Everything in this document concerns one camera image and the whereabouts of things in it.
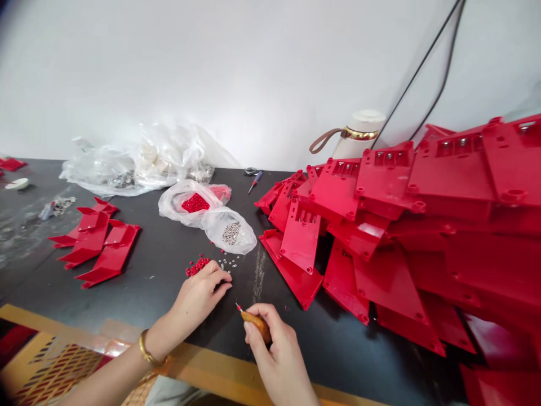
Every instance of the hand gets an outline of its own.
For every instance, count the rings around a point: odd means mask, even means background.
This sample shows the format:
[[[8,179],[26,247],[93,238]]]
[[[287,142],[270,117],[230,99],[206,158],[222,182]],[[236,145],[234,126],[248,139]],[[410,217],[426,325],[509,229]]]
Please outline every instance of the hand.
[[[297,335],[285,324],[272,304],[257,303],[246,310],[267,322],[272,337],[270,351],[253,323],[244,323],[246,343],[250,344],[265,389],[272,402],[283,405],[319,405],[314,393]]]
[[[216,285],[222,284],[216,291]],[[210,261],[203,269],[184,281],[171,310],[148,331],[147,350],[157,359],[164,359],[184,341],[210,314],[225,292],[233,285],[231,274]]]

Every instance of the screwdriver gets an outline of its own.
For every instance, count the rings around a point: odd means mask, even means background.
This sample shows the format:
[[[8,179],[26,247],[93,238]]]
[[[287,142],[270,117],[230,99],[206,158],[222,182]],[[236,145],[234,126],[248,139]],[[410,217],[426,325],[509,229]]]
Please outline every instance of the screwdriver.
[[[261,333],[265,344],[271,342],[271,330],[269,329],[269,325],[267,324],[267,322],[263,320],[261,316],[254,316],[252,313],[245,312],[243,309],[241,309],[237,302],[235,302],[235,305],[237,305],[237,310],[241,313],[242,319],[244,321],[254,323],[255,326],[259,329],[259,332]]]
[[[252,191],[252,188],[257,185],[257,183],[259,182],[259,179],[261,179],[262,176],[263,176],[263,171],[259,171],[254,181],[252,182],[252,186],[250,186],[250,190],[248,191],[248,194],[250,194],[250,192]]]

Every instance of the gold band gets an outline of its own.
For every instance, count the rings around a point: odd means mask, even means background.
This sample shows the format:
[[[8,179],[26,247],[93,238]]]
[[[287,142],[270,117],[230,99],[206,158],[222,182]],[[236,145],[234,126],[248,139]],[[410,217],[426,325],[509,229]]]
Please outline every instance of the gold band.
[[[150,355],[147,352],[147,349],[145,348],[145,337],[147,336],[147,331],[148,331],[148,329],[143,330],[143,332],[139,336],[139,348],[141,348],[141,352],[143,353],[143,358],[145,360],[147,360],[147,362],[150,365],[152,365],[155,368],[161,367],[161,366],[163,366],[165,364],[165,361],[162,362],[162,363],[159,362],[156,358],[154,358],[152,355]]]

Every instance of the white thermos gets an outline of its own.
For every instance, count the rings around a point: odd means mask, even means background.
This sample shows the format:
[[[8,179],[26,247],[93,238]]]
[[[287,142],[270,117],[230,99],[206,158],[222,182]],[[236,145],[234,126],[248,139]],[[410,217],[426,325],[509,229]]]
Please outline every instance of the white thermos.
[[[377,110],[360,110],[351,115],[347,127],[327,131],[310,146],[310,152],[318,153],[329,139],[340,133],[340,140],[332,153],[333,159],[360,158],[365,149],[376,142],[385,123],[385,115]]]

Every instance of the brown leather strap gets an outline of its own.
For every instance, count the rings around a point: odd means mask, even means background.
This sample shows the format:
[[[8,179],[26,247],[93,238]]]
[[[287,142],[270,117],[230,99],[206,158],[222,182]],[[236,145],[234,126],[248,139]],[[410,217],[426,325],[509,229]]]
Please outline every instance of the brown leather strap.
[[[315,140],[312,143],[312,145],[310,145],[310,148],[309,148],[310,152],[318,153],[319,151],[321,151],[323,149],[323,147],[325,146],[325,144],[327,144],[327,142],[329,142],[331,137],[333,135],[335,135],[336,133],[339,133],[341,131],[343,131],[343,129],[333,129],[333,130],[329,130],[326,133],[324,133],[321,137],[319,137],[317,140]]]

